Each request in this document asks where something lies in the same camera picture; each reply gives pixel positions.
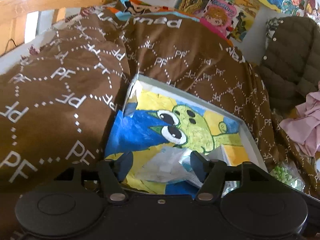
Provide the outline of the olive quilted puffer jacket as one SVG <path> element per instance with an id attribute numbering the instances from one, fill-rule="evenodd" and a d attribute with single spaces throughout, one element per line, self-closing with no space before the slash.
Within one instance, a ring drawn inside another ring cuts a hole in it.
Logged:
<path id="1" fill-rule="evenodd" d="M 275 17 L 266 25 L 266 50 L 259 74 L 271 108 L 287 112 L 318 91 L 319 26 L 299 16 Z"/>

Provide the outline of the pink crumpled cloth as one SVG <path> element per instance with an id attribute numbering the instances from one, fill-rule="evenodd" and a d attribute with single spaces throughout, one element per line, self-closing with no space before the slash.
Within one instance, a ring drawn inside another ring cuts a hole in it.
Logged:
<path id="1" fill-rule="evenodd" d="M 306 102 L 297 105 L 298 118 L 287 118 L 279 126 L 308 156 L 319 151 L 319 91 L 309 93 Z"/>

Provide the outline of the white plastic tissue packet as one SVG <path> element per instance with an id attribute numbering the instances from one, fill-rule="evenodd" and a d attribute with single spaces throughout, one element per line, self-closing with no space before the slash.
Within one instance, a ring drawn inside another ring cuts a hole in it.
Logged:
<path id="1" fill-rule="evenodd" d="M 135 173 L 140 180 L 175 184 L 186 181 L 200 188 L 203 183 L 197 178 L 190 161 L 191 150 L 164 146 Z"/>

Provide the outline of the red haired girl painting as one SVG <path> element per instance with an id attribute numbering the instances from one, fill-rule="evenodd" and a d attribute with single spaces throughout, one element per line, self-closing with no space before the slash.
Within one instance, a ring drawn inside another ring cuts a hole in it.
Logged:
<path id="1" fill-rule="evenodd" d="M 283 0 L 281 12 L 290 16 L 303 16 L 304 0 Z"/>

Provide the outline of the bag of green pellets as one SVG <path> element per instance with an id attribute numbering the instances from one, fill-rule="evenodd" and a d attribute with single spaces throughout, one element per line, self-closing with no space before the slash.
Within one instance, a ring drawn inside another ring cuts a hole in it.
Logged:
<path id="1" fill-rule="evenodd" d="M 305 183 L 294 163 L 281 162 L 270 171 L 270 175 L 278 181 L 303 192 Z"/>

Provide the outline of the pink anime girl poster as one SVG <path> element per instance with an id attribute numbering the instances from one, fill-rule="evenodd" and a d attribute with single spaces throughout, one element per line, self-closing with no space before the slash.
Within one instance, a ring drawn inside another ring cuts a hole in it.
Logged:
<path id="1" fill-rule="evenodd" d="M 230 38 L 240 9 L 227 0 L 209 0 L 200 17 L 200 23 L 224 38 Z"/>

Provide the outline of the grey box with painted lining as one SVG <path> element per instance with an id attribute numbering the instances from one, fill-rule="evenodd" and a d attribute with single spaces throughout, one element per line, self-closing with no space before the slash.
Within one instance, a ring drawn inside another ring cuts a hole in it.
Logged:
<path id="1" fill-rule="evenodd" d="M 124 179 L 130 189 L 193 195 L 199 188 L 186 181 L 157 183 L 140 180 L 135 173 L 164 146 L 187 148 L 206 157 L 221 145 L 243 146 L 249 161 L 266 167 L 243 120 L 180 89 L 136 75 L 117 111 L 105 157 L 116 160 L 123 153 L 133 153 L 133 165 Z"/>

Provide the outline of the brown PF patterned duvet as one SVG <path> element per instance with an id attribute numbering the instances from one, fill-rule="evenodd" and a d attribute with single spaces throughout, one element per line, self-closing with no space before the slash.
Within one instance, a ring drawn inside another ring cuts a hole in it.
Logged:
<path id="1" fill-rule="evenodd" d="M 20 234 L 21 193 L 103 157 L 137 74 L 244 120 L 266 167 L 294 161 L 306 192 L 319 197 L 315 171 L 278 127 L 266 82 L 240 49 L 186 14 L 109 1 L 67 18 L 1 75 L 1 239 Z"/>

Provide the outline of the rightmost cartoon wall painting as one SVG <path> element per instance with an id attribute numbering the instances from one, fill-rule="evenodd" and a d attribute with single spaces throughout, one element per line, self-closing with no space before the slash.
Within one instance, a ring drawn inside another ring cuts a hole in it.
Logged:
<path id="1" fill-rule="evenodd" d="M 314 20 L 317 25 L 320 24 L 320 8 L 317 0 L 308 0 L 304 10 L 304 17 Z"/>

